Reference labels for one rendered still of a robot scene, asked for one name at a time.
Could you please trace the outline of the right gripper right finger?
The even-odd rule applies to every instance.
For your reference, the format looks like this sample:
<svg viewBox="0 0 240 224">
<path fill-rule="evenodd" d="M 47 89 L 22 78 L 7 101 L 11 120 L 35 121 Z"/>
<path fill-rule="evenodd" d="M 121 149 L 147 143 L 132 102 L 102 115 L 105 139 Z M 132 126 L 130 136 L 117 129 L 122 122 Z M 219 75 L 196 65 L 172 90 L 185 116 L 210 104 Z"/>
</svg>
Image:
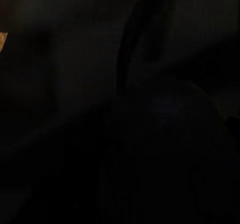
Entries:
<svg viewBox="0 0 240 224">
<path fill-rule="evenodd" d="M 227 123 L 230 127 L 229 135 L 237 143 L 236 151 L 240 154 L 240 119 L 230 116 L 228 117 Z"/>
</svg>

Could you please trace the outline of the mouse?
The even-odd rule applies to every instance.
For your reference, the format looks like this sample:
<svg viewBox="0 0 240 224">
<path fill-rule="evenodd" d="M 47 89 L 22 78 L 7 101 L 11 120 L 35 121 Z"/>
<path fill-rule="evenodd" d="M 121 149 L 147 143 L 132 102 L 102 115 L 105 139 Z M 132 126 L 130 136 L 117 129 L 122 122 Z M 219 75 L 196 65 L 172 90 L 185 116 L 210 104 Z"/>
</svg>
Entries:
<svg viewBox="0 0 240 224">
<path fill-rule="evenodd" d="M 113 224 L 240 224 L 240 154 L 212 98 L 169 75 L 123 88 L 103 152 Z"/>
</svg>

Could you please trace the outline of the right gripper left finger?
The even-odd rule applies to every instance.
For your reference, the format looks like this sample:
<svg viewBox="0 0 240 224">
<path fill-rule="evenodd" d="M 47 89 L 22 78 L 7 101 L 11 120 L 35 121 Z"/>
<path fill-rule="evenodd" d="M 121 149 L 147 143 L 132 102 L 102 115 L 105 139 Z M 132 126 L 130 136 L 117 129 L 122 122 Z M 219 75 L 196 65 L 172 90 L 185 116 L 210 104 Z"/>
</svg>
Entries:
<svg viewBox="0 0 240 224">
<path fill-rule="evenodd" d="M 8 224 L 97 224 L 104 120 L 84 126 Z"/>
</svg>

